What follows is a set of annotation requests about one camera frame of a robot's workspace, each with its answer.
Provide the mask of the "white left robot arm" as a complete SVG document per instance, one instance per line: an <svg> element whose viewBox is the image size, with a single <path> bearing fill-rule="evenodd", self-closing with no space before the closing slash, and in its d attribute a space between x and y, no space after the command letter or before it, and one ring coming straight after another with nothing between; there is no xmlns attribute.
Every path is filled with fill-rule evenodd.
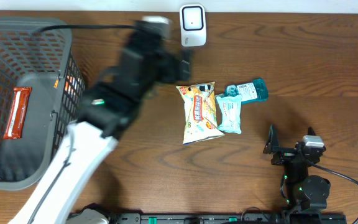
<svg viewBox="0 0 358 224"><path fill-rule="evenodd" d="M180 60L163 46L170 25L170 19L159 16L135 22L118 65L101 72L84 92L76 120L11 223L65 223L90 177L138 117L146 94L156 83L189 79L189 54Z"/></svg>

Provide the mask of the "red chocolate bar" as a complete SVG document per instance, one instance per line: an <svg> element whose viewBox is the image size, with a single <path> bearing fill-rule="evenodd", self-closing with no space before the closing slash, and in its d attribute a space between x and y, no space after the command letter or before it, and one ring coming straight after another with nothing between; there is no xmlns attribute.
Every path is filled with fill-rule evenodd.
<svg viewBox="0 0 358 224"><path fill-rule="evenodd" d="M12 101L3 140L20 139L22 137L22 131L31 91L31 87L14 88L14 98Z"/></svg>

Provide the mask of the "light blue wipes pack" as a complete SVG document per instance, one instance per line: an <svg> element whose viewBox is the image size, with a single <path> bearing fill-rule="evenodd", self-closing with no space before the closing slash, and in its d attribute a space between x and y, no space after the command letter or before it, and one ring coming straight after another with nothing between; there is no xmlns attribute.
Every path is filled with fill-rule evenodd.
<svg viewBox="0 0 358 224"><path fill-rule="evenodd" d="M216 101L222 114L220 131L241 134L241 95L217 96Z"/></svg>

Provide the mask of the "teal mouthwash bottle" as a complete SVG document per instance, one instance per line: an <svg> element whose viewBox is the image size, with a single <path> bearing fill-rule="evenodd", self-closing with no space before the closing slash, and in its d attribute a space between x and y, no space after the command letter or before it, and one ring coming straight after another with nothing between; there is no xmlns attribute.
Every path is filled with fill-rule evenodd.
<svg viewBox="0 0 358 224"><path fill-rule="evenodd" d="M241 104L263 102L269 98L269 91L263 79L258 78L249 83L229 85L225 89L226 96L241 96Z"/></svg>

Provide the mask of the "yellow snack bag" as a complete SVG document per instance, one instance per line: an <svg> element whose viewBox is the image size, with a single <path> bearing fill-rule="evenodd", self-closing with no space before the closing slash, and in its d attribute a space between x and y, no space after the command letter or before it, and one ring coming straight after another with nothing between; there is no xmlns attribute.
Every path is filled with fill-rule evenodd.
<svg viewBox="0 0 358 224"><path fill-rule="evenodd" d="M218 129L214 87L215 82L176 86L184 101L184 145L224 136Z"/></svg>

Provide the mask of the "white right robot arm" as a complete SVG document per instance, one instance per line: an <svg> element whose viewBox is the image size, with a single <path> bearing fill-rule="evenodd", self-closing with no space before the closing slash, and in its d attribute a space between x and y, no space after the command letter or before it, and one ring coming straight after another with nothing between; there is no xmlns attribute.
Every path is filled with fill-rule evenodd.
<svg viewBox="0 0 358 224"><path fill-rule="evenodd" d="M330 181L308 172L325 151L322 138L313 128L308 128L307 135L294 147L283 147L275 126L271 125L263 153L272 155L272 165L284 167L283 183L290 208L299 212L320 212L327 207Z"/></svg>

